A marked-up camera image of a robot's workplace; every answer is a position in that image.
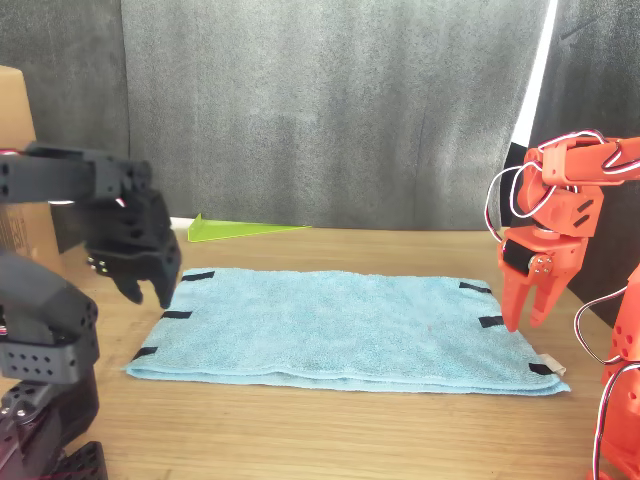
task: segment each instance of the black tape strip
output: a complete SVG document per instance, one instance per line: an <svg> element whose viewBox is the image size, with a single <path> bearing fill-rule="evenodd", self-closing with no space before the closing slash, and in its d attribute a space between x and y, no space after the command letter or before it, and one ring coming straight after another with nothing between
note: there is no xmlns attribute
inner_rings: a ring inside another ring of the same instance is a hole
<svg viewBox="0 0 640 480"><path fill-rule="evenodd" d="M589 215L585 215L584 217L580 217L578 219L578 221L573 224L573 226L578 228L580 225L582 225L587 220L589 220Z"/></svg>
<svg viewBox="0 0 640 480"><path fill-rule="evenodd" d="M470 288L471 290L475 290L476 292L480 293L491 293L491 290L489 288L476 287L475 285L471 285L467 282L460 282L460 288Z"/></svg>
<svg viewBox="0 0 640 480"><path fill-rule="evenodd" d="M160 318L189 318L193 312L178 312L177 310L167 310Z"/></svg>
<svg viewBox="0 0 640 480"><path fill-rule="evenodd" d="M578 207L578 213L584 212L591 205L593 205L593 200L587 200L586 202L584 202L582 205Z"/></svg>
<svg viewBox="0 0 640 480"><path fill-rule="evenodd" d="M183 282L193 282L195 280L204 280L205 278L213 278L213 276L215 274L216 274L216 271L213 270L211 272L194 273L193 275L183 275L182 276L182 281Z"/></svg>
<svg viewBox="0 0 640 480"><path fill-rule="evenodd" d="M544 363L530 363L529 370L538 375L551 375L553 370L547 367Z"/></svg>
<svg viewBox="0 0 640 480"><path fill-rule="evenodd" d="M133 362L133 360L140 358L140 357L144 357L145 355L151 355L156 353L156 350L158 349L158 347L142 347L140 350L138 350L138 353L136 353L136 356L133 357L133 359L131 360Z"/></svg>
<svg viewBox="0 0 640 480"><path fill-rule="evenodd" d="M504 325L504 320L500 315L496 317L480 317L480 325L482 328L496 327L498 325Z"/></svg>

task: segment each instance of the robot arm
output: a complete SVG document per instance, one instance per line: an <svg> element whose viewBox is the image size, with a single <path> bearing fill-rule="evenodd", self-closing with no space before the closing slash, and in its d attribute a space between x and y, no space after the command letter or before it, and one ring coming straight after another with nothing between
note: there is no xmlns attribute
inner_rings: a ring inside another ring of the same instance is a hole
<svg viewBox="0 0 640 480"><path fill-rule="evenodd" d="M91 267L135 303L138 281L150 280L169 306L181 255L147 163L39 144L0 154L0 203L74 202ZM0 273L0 369L22 380L1 400L0 480L106 480L100 443L63 451L98 412L96 304L10 252L0 252Z"/></svg>
<svg viewBox="0 0 640 480"><path fill-rule="evenodd" d="M578 134L546 142L525 156L517 199L535 225L507 229L498 248L502 314L509 331L518 328L532 286L537 292L530 322L538 326L580 271L602 208L600 186L640 179L640 138Z"/></svg>
<svg viewBox="0 0 640 480"><path fill-rule="evenodd" d="M505 239L498 247L498 263L505 282L502 314L509 331L518 328L522 306L532 286L537 286L537 292L530 320L537 326L580 270L602 207L600 186L640 180L640 138L604 138L596 131L564 135L529 150L518 174L521 172L523 184L518 204L529 214L520 216L532 216L535 224L507 229ZM486 211L485 215L491 227ZM591 305L622 294L609 359L602 360L582 338L580 317ZM629 277L625 288L587 303L574 319L579 342L605 366L602 376L605 389L598 413L589 479L610 478L600 473L602 453L629 478L640 480L638 312L640 267Z"/></svg>

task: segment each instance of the black tape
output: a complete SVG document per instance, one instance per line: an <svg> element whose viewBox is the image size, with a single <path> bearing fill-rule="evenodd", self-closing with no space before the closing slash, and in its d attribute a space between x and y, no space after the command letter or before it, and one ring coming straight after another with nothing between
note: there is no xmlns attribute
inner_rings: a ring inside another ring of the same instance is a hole
<svg viewBox="0 0 640 480"><path fill-rule="evenodd" d="M194 273L192 275L183 275L182 276L182 281L183 282L194 282L196 280L204 280L205 278L213 278L213 276L215 274L216 274L216 271L213 270L211 272Z"/></svg>
<svg viewBox="0 0 640 480"><path fill-rule="evenodd" d="M179 312L177 310L167 310L160 318L189 318L193 312Z"/></svg>
<svg viewBox="0 0 640 480"><path fill-rule="evenodd" d="M496 317L480 317L478 318L478 320L480 320L480 325L482 325L482 328L497 327L498 325L504 325L504 320L500 315Z"/></svg>
<svg viewBox="0 0 640 480"><path fill-rule="evenodd" d="M475 290L476 292L480 292L480 293L491 293L491 289L489 288L477 287L467 282L460 282L459 288L470 288L471 290Z"/></svg>
<svg viewBox="0 0 640 480"><path fill-rule="evenodd" d="M524 275L529 275L529 262L535 254L536 252L533 250L529 250L513 240L507 240L504 244L502 259L507 265Z"/></svg>
<svg viewBox="0 0 640 480"><path fill-rule="evenodd" d="M544 363L530 363L529 370L538 375L551 375L553 370L547 367Z"/></svg>
<svg viewBox="0 0 640 480"><path fill-rule="evenodd" d="M133 362L133 360L144 357L145 355L152 355L156 353L156 350L158 350L158 347L142 347L140 350L138 350L138 353L136 353L136 356L133 357L131 361Z"/></svg>

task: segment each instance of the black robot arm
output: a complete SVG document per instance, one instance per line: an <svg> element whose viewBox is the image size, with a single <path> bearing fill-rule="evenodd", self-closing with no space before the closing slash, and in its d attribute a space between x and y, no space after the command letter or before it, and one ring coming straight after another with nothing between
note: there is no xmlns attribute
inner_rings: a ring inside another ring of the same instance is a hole
<svg viewBox="0 0 640 480"><path fill-rule="evenodd" d="M0 156L0 202L73 202L91 267L131 301L150 280L169 306L180 250L145 162L32 144ZM22 380L0 405L0 480L107 479L102 446L64 446L98 412L96 304L60 276L0 252L0 369Z"/></svg>

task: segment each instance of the cardboard box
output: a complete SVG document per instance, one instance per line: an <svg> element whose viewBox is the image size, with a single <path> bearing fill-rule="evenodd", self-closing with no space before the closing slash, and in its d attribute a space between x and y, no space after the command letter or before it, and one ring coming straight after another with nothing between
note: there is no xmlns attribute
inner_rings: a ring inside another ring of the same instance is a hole
<svg viewBox="0 0 640 480"><path fill-rule="evenodd" d="M23 149L35 138L22 72L0 65L0 149ZM0 206L0 247L63 274L51 210L46 203Z"/></svg>

